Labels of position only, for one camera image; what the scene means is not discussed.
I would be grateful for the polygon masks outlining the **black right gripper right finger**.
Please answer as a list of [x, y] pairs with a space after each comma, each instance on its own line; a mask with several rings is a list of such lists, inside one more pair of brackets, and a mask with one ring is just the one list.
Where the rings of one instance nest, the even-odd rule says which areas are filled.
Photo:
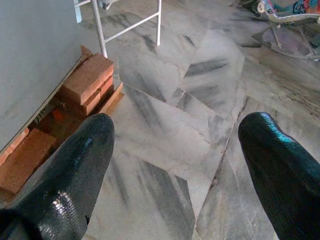
[[320, 164], [266, 112], [245, 116], [238, 139], [259, 201], [280, 240], [320, 238]]

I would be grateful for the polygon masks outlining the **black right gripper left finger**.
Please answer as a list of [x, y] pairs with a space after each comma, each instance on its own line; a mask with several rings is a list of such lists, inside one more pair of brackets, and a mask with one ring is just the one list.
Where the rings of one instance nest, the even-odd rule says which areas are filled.
[[4, 240], [80, 240], [115, 144], [105, 113], [87, 117], [2, 209]]

